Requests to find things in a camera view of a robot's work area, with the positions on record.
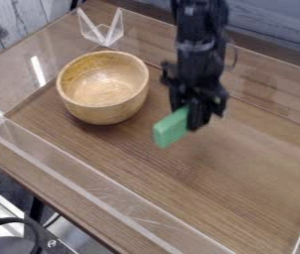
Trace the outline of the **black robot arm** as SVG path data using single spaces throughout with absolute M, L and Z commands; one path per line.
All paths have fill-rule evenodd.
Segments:
M 177 26 L 177 61 L 162 62 L 161 81 L 169 87 L 172 111 L 188 108 L 188 129 L 197 131 L 212 116 L 225 114 L 225 0 L 170 0 Z

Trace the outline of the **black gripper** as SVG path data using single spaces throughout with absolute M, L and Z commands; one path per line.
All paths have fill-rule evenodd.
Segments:
M 197 131 L 212 115 L 222 116 L 229 98 L 221 82 L 225 71 L 225 40 L 176 43 L 177 61 L 162 62 L 161 81 L 169 87 L 172 111 L 189 107 L 188 128 Z

